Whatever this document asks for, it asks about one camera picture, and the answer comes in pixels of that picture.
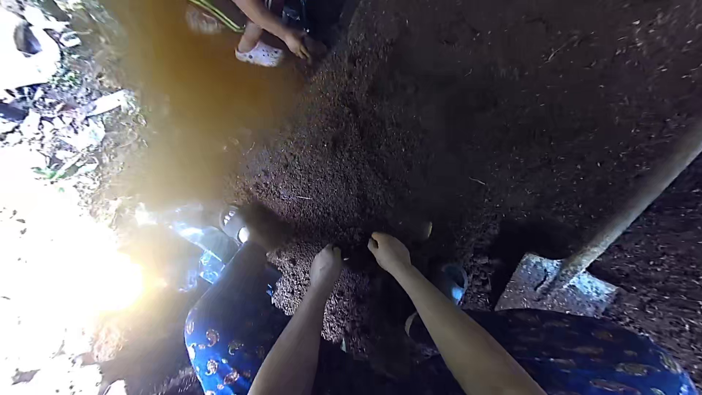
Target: blue sarong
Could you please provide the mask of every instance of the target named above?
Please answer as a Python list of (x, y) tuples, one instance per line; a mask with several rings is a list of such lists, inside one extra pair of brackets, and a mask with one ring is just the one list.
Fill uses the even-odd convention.
[[(288, 322), (271, 305), (269, 282), (265, 251), (248, 242), (190, 311), (185, 345), (206, 395), (246, 394)], [(612, 323), (541, 310), (469, 314), (549, 395), (697, 394), (667, 351)], [(397, 392), (462, 393), (440, 357)]]

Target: hand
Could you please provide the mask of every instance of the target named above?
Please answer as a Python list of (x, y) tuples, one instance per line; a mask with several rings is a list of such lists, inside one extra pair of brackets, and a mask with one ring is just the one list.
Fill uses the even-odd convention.
[(340, 274), (341, 250), (329, 244), (312, 261), (310, 288), (331, 292)]
[(381, 268), (393, 276), (412, 267), (409, 251), (401, 241), (386, 233), (375, 232), (368, 240), (368, 249), (376, 257)]
[(285, 35), (283, 41), (290, 49), (290, 52), (294, 53), (295, 56), (306, 60), (308, 63), (312, 62), (312, 56), (310, 51), (305, 46), (305, 36), (307, 33), (300, 32), (297, 30), (290, 30), (288, 34)]

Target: muddy water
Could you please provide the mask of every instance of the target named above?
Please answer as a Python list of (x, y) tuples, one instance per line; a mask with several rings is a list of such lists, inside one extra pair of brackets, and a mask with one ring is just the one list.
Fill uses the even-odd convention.
[(102, 3), (124, 30), (120, 67), (150, 131), (133, 190), (152, 205), (218, 199), (242, 153), (289, 114), (301, 78), (290, 63), (239, 62), (239, 35), (231, 31), (191, 31), (186, 0)]

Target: wooden handle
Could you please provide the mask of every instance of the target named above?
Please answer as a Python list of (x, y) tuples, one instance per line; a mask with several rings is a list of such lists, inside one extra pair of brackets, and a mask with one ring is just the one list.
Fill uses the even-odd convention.
[(697, 124), (675, 144), (668, 160), (646, 176), (626, 205), (598, 230), (595, 237), (580, 248), (577, 253), (563, 261), (558, 275), (548, 289), (562, 288), (578, 274), (584, 272), (687, 168), (700, 152), (702, 152), (702, 124)]

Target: dark soil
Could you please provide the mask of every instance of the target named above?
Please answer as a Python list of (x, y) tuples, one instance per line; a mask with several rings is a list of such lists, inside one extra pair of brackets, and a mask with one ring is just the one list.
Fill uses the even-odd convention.
[[(298, 119), (232, 174), (228, 197), (293, 225), (271, 258), (276, 303), (299, 304), (314, 254), (348, 269), (324, 337), (393, 377), (419, 358), (410, 301), (365, 250), (400, 235), (429, 273), (469, 271), (467, 309), (489, 309), (525, 251), (561, 258), (666, 157), (702, 108), (696, 2), (364, 1), (300, 97)], [(628, 293), (608, 317), (643, 330), (697, 382), (695, 164), (592, 268)], [(425, 242), (415, 224), (433, 223)]]

